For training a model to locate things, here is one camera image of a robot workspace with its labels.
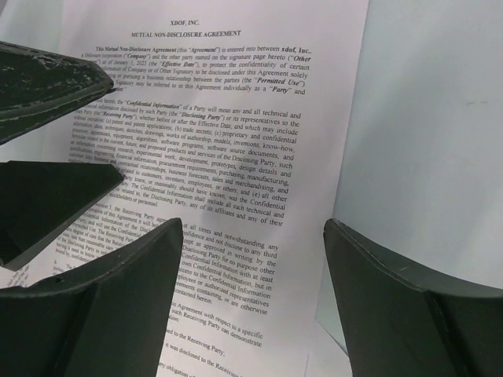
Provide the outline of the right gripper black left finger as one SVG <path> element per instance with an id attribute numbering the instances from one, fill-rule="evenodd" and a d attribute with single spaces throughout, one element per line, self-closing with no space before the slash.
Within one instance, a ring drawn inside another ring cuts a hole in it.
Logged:
<path id="1" fill-rule="evenodd" d="M 1 292 L 4 376 L 154 376 L 182 255 L 182 222 L 30 287 Z"/>

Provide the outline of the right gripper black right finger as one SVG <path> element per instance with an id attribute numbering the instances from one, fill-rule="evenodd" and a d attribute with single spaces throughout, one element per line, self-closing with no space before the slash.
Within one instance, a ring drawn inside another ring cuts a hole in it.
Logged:
<path id="1" fill-rule="evenodd" d="M 337 220 L 324 241 L 354 375 L 501 375 L 500 289 L 430 269 Z"/>

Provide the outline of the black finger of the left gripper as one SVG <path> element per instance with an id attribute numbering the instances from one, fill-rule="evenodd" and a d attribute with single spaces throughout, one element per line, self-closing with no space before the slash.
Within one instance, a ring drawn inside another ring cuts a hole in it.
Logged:
<path id="1" fill-rule="evenodd" d="M 89 60 L 1 43 L 1 143 L 5 144 L 114 91 Z"/>
<path id="2" fill-rule="evenodd" d="M 111 164 L 1 164 L 1 267 L 28 264 L 123 181 Z"/>

